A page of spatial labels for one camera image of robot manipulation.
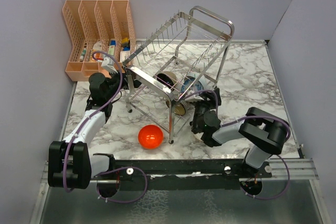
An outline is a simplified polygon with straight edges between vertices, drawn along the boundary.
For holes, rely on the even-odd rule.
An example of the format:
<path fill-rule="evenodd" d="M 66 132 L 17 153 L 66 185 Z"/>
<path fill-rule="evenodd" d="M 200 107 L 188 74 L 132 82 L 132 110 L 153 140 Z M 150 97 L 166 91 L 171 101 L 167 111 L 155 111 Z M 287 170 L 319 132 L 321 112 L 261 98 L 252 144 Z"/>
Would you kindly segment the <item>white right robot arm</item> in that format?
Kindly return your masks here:
<path fill-rule="evenodd" d="M 253 144 L 241 164 L 246 177 L 254 177 L 264 161 L 281 154 L 291 134 L 287 121 L 256 107 L 249 108 L 242 118 L 222 124 L 214 104 L 200 101 L 194 106 L 191 131 L 200 134 L 201 141 L 208 147 L 218 147 L 240 138 Z"/>

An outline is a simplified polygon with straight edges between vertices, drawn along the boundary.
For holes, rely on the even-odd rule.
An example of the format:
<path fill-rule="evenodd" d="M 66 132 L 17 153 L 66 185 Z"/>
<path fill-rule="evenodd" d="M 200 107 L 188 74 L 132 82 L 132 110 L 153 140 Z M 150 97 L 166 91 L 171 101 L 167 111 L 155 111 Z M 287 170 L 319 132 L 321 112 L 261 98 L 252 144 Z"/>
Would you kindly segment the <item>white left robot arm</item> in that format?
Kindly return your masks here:
<path fill-rule="evenodd" d="M 112 114 L 113 101 L 128 83 L 123 72 L 106 77 L 94 73 L 89 77 L 90 95 L 83 119 L 62 141 L 53 141 L 48 150 L 48 185 L 66 191 L 85 189 L 91 178 L 110 179 L 116 166 L 111 154 L 91 153 L 89 145 Z"/>

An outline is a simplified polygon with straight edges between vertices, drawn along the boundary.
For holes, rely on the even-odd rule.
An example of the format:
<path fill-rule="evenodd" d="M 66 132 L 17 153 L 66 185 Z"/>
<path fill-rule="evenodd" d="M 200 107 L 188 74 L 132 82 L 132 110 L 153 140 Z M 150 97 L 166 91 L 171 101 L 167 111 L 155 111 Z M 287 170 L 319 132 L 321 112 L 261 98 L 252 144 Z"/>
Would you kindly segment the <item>red bowl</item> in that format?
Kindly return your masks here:
<path fill-rule="evenodd" d="M 138 141 L 143 148 L 155 149 L 163 142 L 164 134 L 157 125 L 146 125 L 138 133 Z"/>

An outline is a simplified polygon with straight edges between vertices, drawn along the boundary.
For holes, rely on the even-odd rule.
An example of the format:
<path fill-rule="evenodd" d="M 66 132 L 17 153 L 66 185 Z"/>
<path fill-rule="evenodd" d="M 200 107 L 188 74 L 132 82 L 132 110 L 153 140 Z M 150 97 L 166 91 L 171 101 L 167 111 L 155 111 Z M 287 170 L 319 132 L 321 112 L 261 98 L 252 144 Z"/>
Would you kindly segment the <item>blue and white bowl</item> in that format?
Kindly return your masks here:
<path fill-rule="evenodd" d="M 180 95 L 184 94 L 188 89 L 186 94 L 192 94 L 196 91 L 201 91 L 204 89 L 203 84 L 198 80 L 195 84 L 191 85 L 196 79 L 196 75 L 189 75 L 184 78 L 183 84 L 180 88 Z"/>

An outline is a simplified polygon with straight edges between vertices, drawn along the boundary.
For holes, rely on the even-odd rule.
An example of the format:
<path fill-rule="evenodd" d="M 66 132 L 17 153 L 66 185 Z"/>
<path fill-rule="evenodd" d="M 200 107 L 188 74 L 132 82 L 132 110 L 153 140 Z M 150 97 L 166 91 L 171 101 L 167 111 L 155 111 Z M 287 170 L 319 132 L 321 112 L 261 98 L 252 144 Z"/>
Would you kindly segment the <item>black bowl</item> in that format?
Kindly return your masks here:
<path fill-rule="evenodd" d="M 158 82 L 167 86 L 171 90 L 176 88 L 177 81 L 178 81 L 177 76 L 171 71 L 163 71 L 163 72 L 158 73 L 156 75 L 156 79 Z"/>

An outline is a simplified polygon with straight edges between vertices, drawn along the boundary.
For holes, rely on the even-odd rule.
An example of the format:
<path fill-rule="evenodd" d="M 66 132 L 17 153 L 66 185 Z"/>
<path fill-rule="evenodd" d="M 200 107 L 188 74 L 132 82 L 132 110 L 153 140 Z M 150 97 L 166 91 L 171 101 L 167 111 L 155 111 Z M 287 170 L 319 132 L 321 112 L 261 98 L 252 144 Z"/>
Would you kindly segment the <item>dark patterned cream-inside bowl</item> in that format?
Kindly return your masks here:
<path fill-rule="evenodd" d="M 177 103 L 174 108 L 174 113 L 179 116 L 184 116 L 188 111 L 188 103 L 184 100 Z"/>

